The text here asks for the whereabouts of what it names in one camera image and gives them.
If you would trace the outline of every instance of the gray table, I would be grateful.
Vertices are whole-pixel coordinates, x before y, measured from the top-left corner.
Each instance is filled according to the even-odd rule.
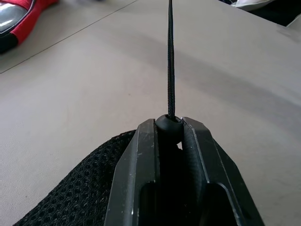
[[[167,1],[108,1],[99,17],[74,2],[0,59],[3,226],[104,141],[167,111]],[[64,12],[73,20],[43,27]],[[300,33],[217,0],[175,0],[174,38],[176,114],[210,128],[267,226],[299,225]]]

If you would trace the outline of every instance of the red and black shoe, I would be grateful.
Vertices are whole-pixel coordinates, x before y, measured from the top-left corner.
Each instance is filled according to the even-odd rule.
[[[59,0],[0,0],[0,53],[21,44],[41,12]]]

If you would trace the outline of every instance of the red shoe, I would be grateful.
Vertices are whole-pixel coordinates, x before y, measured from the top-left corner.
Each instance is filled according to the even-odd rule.
[[[0,53],[21,44],[41,12],[59,0],[0,0]]]

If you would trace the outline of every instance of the black cord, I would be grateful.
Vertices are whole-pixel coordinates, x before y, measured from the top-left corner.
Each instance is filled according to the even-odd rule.
[[[174,91],[174,22],[173,1],[168,5],[168,40],[167,40],[167,76],[168,76],[168,117],[175,120],[175,91]]]

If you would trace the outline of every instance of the black mesh fabric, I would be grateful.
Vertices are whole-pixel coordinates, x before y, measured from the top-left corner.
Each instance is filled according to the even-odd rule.
[[[115,166],[135,130],[113,137],[81,161],[15,226],[102,226]]]

